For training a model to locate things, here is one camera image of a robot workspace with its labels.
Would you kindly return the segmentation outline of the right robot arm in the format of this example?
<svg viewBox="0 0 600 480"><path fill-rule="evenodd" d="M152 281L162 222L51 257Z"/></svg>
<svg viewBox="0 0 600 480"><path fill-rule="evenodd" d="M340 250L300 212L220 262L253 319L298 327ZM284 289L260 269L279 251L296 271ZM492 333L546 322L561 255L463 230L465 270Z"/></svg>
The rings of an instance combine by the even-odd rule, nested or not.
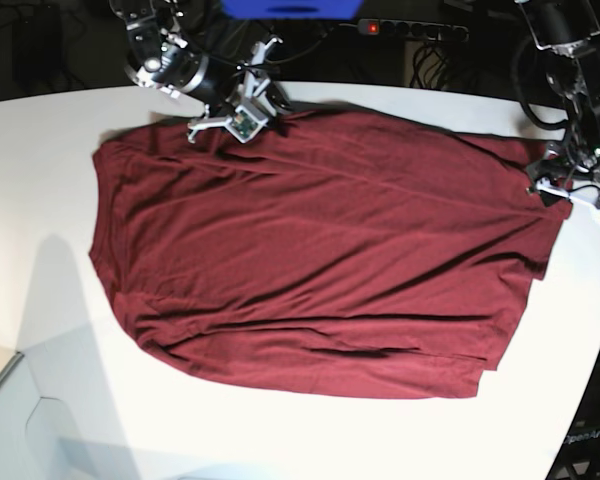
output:
<svg viewBox="0 0 600 480"><path fill-rule="evenodd" d="M203 104L203 113L187 124L190 143L203 131L223 129L245 144L291 112L267 63L282 43L278 36L255 42L250 58L231 60L194 39L179 1L111 1L109 5L125 25L129 79L139 87L173 98L186 95Z"/></svg>

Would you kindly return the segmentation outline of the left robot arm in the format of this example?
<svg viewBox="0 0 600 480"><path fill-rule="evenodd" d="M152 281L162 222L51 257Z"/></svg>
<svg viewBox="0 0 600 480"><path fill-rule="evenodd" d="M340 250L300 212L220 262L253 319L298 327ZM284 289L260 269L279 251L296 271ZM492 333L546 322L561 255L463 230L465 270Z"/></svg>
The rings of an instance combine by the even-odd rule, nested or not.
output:
<svg viewBox="0 0 600 480"><path fill-rule="evenodd" d="M533 125L564 132L526 167L528 192L546 206L560 199L583 205L600 221L600 47L592 41L600 24L588 1L519 1L517 6L529 35L511 63L516 98ZM530 45L544 55L546 80L562 100L564 120L541 120L525 98L520 65Z"/></svg>

